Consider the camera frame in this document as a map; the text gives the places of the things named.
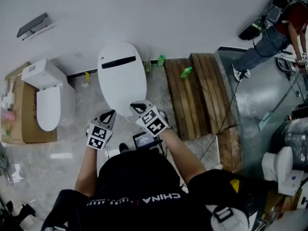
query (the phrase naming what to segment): white toilet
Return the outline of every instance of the white toilet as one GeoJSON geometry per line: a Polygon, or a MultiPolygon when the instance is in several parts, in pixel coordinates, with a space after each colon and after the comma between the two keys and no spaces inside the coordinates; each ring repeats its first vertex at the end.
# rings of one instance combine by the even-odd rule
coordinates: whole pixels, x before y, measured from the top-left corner
{"type": "Polygon", "coordinates": [[[100,86],[111,109],[131,116],[131,103],[145,100],[145,71],[136,48],[129,43],[106,46],[98,58],[100,86]]]}
{"type": "Polygon", "coordinates": [[[304,172],[292,170],[293,153],[291,147],[283,147],[278,154],[265,153],[262,170],[265,180],[278,182],[278,192],[294,196],[303,180],[304,172]]]}
{"type": "Polygon", "coordinates": [[[67,78],[47,59],[25,68],[22,80],[39,89],[37,120],[44,131],[69,126],[75,120],[76,95],[67,78]]]}

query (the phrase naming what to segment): plastic-wrapped object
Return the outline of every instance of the plastic-wrapped object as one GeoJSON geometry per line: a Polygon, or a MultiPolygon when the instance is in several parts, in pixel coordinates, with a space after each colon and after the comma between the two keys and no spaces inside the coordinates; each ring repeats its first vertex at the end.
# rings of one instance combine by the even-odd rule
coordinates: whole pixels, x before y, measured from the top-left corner
{"type": "Polygon", "coordinates": [[[292,148],[293,169],[308,169],[308,117],[283,123],[272,141],[275,153],[284,146],[292,148]]]}

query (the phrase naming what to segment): blue jeans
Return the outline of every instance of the blue jeans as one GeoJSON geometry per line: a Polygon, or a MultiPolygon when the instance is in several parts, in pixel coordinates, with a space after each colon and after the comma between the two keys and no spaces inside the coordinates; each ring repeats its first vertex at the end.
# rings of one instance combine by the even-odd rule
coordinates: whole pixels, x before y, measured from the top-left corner
{"type": "Polygon", "coordinates": [[[257,51],[255,48],[248,49],[244,55],[233,62],[233,67],[239,72],[252,69],[289,45],[289,38],[280,33],[275,26],[271,26],[263,32],[262,39],[256,44],[257,51]]]}

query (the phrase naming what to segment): brown box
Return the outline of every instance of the brown box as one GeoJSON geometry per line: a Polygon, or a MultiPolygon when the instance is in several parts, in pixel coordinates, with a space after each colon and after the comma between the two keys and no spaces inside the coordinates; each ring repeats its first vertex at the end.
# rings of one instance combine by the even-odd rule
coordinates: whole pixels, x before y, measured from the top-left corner
{"type": "Polygon", "coordinates": [[[1,128],[9,130],[10,135],[1,135],[3,143],[8,144],[31,144],[57,141],[56,129],[51,132],[42,130],[37,121],[37,92],[38,89],[21,80],[23,69],[28,67],[26,63],[10,73],[5,80],[16,76],[13,92],[15,93],[15,104],[12,111],[16,114],[16,120],[10,121],[1,117],[1,128]]]}

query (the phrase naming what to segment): forearm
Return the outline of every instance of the forearm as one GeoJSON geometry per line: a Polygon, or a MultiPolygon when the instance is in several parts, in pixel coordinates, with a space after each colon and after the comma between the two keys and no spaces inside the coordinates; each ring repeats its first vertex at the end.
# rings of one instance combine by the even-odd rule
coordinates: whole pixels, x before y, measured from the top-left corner
{"type": "Polygon", "coordinates": [[[167,144],[186,185],[193,177],[205,172],[205,167],[201,161],[187,148],[173,130],[166,129],[161,133],[161,137],[167,144]]]}
{"type": "Polygon", "coordinates": [[[298,45],[298,40],[297,40],[297,32],[294,26],[292,25],[292,23],[289,24],[288,30],[289,30],[291,44],[296,53],[296,58],[299,60],[301,59],[301,56],[300,56],[300,50],[299,50],[299,45],[298,45]]]}
{"type": "Polygon", "coordinates": [[[97,150],[87,147],[76,180],[75,190],[88,197],[91,197],[95,194],[96,181],[97,150]]]}
{"type": "Polygon", "coordinates": [[[304,32],[301,32],[299,35],[300,43],[302,45],[302,49],[304,53],[307,53],[307,47],[306,47],[306,34],[304,32]]]}

